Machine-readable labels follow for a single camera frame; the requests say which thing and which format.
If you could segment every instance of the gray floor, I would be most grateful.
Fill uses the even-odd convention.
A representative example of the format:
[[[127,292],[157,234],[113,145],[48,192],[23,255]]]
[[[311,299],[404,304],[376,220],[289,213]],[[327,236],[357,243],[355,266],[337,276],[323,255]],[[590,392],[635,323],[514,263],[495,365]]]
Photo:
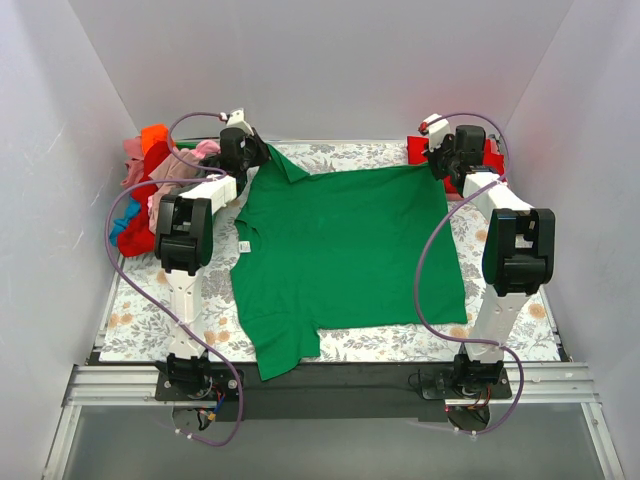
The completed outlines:
[[[476,441],[398,419],[248,421],[222,449],[175,435],[170,411],[84,407],[64,478],[603,478],[580,405],[522,405]],[[207,432],[221,439],[230,426]]]

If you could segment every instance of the pink cloth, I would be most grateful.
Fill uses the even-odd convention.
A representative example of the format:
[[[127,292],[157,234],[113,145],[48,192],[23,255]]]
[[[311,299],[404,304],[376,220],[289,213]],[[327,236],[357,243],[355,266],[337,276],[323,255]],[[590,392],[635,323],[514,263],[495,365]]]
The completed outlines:
[[[220,153],[220,145],[213,140],[203,140],[198,144],[195,150],[191,150],[191,153],[193,153],[197,159],[202,160],[210,153]]]
[[[122,142],[122,148],[129,157],[135,160],[144,160],[144,152],[142,151],[142,137],[127,138]]]
[[[122,148],[129,160],[124,162],[127,166],[127,177],[120,182],[122,188],[129,188],[136,183],[140,182],[140,179],[144,175],[144,153],[142,153],[142,141],[140,137],[128,138],[122,142]]]
[[[183,148],[180,153],[185,162],[199,164],[200,160],[188,148]],[[174,178],[193,178],[196,176],[196,169],[185,165],[174,155],[169,155],[159,166],[149,175],[153,180],[172,180]],[[156,233],[156,224],[158,222],[158,209],[160,208],[160,199],[163,195],[171,193],[171,189],[181,186],[178,183],[170,182],[159,185],[158,191],[149,199],[152,201],[151,212],[149,214],[149,230]]]
[[[120,185],[122,185],[122,188],[129,188],[140,182],[144,175],[144,160],[130,158],[124,164],[127,166],[127,177],[120,182]]]

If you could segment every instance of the orange cloth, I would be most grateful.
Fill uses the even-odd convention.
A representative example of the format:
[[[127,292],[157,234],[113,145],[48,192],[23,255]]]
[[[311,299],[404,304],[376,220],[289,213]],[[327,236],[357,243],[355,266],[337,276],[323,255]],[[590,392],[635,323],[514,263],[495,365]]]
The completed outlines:
[[[157,125],[151,125],[150,127],[144,127],[140,130],[140,140],[142,143],[142,153],[145,155],[156,143],[167,143],[167,136],[169,135],[169,129],[161,123]]]

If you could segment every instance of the green shirt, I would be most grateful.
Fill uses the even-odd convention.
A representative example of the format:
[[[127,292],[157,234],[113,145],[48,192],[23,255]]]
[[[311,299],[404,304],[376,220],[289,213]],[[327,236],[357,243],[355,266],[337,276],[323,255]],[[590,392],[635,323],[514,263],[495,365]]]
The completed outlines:
[[[309,175],[269,146],[236,227],[250,253],[231,271],[238,317],[263,380],[320,355],[318,329],[419,323],[412,286],[424,244],[447,213],[428,166]],[[423,270],[431,324],[466,323],[451,229]]]

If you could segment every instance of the pile of clothes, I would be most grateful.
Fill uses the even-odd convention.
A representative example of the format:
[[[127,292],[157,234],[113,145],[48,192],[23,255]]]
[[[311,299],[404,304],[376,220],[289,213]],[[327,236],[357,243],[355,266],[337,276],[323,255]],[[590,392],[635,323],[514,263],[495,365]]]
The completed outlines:
[[[124,217],[114,221],[109,239],[125,257],[135,257],[153,251],[155,243],[158,208],[163,195],[181,187],[173,179],[195,178],[198,169],[178,160],[167,145],[168,129],[164,125],[143,128],[140,135],[123,142],[129,159],[125,161],[127,177],[121,182],[123,188],[132,187],[148,180],[167,180],[167,183],[139,187],[129,197]],[[201,141],[195,149],[183,148],[183,160],[200,164],[206,157],[220,152],[213,140]]]

